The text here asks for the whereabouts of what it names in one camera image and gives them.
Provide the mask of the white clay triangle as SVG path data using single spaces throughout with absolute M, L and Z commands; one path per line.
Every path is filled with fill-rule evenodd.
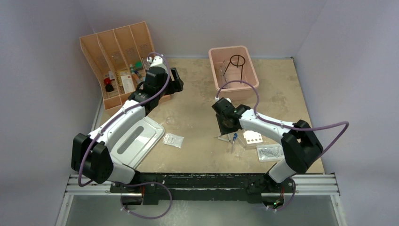
M 219 136 L 216 136 L 215 139 L 218 139 L 218 140 L 221 140 L 221 141 L 224 141 L 227 143 L 231 142 L 230 135 L 219 135 Z

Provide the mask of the metal crucible tongs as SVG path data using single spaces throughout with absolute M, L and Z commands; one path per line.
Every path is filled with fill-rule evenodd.
M 223 61 L 218 69 L 219 88 L 222 88 L 222 86 L 228 82 L 227 76 L 226 76 L 226 68 L 227 68 L 227 63 L 226 63 L 226 61 Z

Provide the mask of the small white packet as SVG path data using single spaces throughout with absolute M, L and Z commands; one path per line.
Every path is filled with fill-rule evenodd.
M 182 137 L 182 136 L 174 135 L 171 133 L 166 133 L 165 136 L 163 137 L 162 143 L 165 145 L 182 148 L 183 141 L 184 141 L 184 137 Z

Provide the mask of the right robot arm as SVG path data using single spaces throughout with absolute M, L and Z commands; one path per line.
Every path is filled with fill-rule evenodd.
M 279 121 L 255 113 L 246 105 L 235 107 L 228 99 L 220 98 L 212 105 L 221 135 L 238 130 L 251 130 L 282 146 L 284 159 L 274 165 L 264 179 L 271 192 L 282 187 L 283 181 L 294 174 L 304 174 L 323 151 L 321 142 L 306 121 Z

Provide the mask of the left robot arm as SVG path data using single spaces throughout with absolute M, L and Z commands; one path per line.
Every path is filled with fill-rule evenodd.
M 128 192 L 140 188 L 136 170 L 112 156 L 110 151 L 120 138 L 146 117 L 164 95 L 181 92 L 184 82 L 175 67 L 167 73 L 165 67 L 152 66 L 145 81 L 139 83 L 124 105 L 105 124 L 88 135 L 79 133 L 73 139 L 71 168 L 78 172 L 78 185 L 105 181 L 122 183 Z

